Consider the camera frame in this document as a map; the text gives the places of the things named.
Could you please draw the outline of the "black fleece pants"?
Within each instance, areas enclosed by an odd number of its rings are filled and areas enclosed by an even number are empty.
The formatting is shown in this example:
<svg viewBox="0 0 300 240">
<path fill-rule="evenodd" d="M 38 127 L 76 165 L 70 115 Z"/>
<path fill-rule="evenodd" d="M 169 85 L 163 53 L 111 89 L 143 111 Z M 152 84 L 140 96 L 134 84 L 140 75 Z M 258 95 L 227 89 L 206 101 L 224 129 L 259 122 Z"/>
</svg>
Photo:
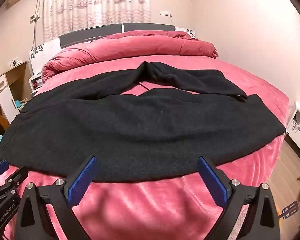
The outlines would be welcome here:
<svg viewBox="0 0 300 240">
<path fill-rule="evenodd" d="M 0 159 L 68 176 L 94 155 L 94 181 L 149 181 L 194 173 L 200 157 L 234 161 L 284 132 L 258 95 L 218 70 L 143 62 L 32 98 L 4 133 Z"/>
</svg>

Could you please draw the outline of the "pink velvet bed sheet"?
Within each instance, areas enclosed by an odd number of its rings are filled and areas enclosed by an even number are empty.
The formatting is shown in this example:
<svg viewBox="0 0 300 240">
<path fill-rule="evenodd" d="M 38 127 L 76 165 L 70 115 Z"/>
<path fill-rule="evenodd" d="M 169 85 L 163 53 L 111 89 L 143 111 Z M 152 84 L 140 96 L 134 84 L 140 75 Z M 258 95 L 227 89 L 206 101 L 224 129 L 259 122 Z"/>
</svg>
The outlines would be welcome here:
<svg viewBox="0 0 300 240">
<path fill-rule="evenodd" d="M 203 56 L 153 55 L 94 63 L 67 70 L 43 86 L 47 92 L 70 81 L 115 70 L 135 69 L 143 61 L 159 61 L 176 68 L 216 69 L 247 94 L 257 94 L 286 124 L 289 99 L 255 75 Z M 92 239 L 112 239 L 112 226 L 127 230 L 126 239 L 202 239 L 221 209 L 210 197 L 199 175 L 141 183 L 92 183 L 74 209 Z"/>
</svg>

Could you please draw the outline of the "light blue cup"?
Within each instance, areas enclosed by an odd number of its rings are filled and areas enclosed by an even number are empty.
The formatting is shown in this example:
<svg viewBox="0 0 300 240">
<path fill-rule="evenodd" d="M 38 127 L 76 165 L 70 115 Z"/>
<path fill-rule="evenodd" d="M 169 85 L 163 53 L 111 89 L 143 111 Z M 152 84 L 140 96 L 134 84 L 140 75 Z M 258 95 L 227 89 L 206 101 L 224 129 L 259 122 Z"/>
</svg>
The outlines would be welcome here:
<svg viewBox="0 0 300 240">
<path fill-rule="evenodd" d="M 22 103 L 19 100 L 15 100 L 15 106 L 17 107 L 17 109 L 21 109 Z"/>
</svg>

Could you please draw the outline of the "wooden desk with white drawers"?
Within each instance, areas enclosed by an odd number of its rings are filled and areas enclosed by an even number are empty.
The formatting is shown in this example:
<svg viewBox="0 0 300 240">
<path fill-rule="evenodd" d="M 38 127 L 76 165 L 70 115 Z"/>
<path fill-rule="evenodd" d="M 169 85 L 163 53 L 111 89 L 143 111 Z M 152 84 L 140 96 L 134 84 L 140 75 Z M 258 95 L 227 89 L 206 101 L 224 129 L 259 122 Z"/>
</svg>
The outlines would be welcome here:
<svg viewBox="0 0 300 240">
<path fill-rule="evenodd" d="M 27 62 L 24 61 L 0 75 L 0 134 L 19 114 L 15 102 L 31 97 Z"/>
</svg>

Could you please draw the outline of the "white grey nightstand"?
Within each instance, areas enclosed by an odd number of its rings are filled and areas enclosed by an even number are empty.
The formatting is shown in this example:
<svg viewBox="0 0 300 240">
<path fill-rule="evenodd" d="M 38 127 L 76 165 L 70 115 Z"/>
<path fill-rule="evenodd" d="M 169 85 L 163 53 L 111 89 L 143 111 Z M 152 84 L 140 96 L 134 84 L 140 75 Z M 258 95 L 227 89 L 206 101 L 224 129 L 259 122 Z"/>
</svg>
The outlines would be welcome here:
<svg viewBox="0 0 300 240">
<path fill-rule="evenodd" d="M 39 73 L 37 75 L 32 76 L 29 79 L 29 84 L 31 87 L 31 98 L 33 98 L 38 92 L 38 89 L 43 86 L 42 74 Z"/>
</svg>

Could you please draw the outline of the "grey white headboard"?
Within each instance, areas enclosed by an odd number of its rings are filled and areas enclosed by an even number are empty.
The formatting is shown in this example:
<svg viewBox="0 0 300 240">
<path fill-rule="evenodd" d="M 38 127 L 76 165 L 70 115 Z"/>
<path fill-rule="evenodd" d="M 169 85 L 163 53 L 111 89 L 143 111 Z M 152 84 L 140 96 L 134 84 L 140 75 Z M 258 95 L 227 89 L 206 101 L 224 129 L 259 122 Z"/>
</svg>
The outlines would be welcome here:
<svg viewBox="0 0 300 240">
<path fill-rule="evenodd" d="M 30 50 L 30 66 L 34 75 L 41 73 L 44 64 L 53 58 L 62 49 L 82 43 L 97 40 L 117 33 L 124 33 L 135 30 L 163 30 L 163 31 L 182 31 L 195 37 L 195 31 L 192 29 L 180 28 L 175 25 L 158 23 L 120 23 L 89 27 L 61 35 L 53 40 Z"/>
</svg>

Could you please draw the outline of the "patterned pink curtain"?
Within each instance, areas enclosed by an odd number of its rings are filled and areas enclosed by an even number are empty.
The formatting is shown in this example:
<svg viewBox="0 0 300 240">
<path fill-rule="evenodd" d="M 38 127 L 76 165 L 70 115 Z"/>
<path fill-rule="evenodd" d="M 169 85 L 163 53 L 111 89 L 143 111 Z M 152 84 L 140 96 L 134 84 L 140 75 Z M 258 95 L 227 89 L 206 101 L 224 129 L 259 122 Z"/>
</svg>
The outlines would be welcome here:
<svg viewBox="0 0 300 240">
<path fill-rule="evenodd" d="M 150 21 L 150 0 L 44 0 L 43 40 L 100 25 Z"/>
</svg>

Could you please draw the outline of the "pink rolled duvet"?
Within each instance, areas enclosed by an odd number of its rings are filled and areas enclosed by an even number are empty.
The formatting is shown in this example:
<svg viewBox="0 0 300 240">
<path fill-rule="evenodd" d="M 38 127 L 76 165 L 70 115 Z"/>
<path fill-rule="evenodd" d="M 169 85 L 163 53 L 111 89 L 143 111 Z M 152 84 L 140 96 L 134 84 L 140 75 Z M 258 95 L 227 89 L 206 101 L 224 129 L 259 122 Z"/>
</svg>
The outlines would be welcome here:
<svg viewBox="0 0 300 240">
<path fill-rule="evenodd" d="M 44 64 L 42 80 L 93 63 L 149 55 L 218 57 L 212 43 L 184 31 L 133 30 L 64 48 Z"/>
</svg>

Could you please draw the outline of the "white wall socket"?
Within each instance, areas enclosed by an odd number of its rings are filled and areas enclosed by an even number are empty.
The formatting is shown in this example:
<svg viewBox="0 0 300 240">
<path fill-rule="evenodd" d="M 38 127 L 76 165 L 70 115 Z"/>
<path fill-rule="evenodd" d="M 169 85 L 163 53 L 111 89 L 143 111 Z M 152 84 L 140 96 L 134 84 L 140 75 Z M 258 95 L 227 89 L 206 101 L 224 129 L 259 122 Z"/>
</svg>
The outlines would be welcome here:
<svg viewBox="0 0 300 240">
<path fill-rule="evenodd" d="M 171 16 L 172 16 L 172 13 L 169 12 L 169 11 L 163 11 L 163 10 L 161 10 L 161 11 L 160 11 L 160 15 L 161 15 L 161 16 L 168 16 L 168 17 L 171 17 Z"/>
</svg>

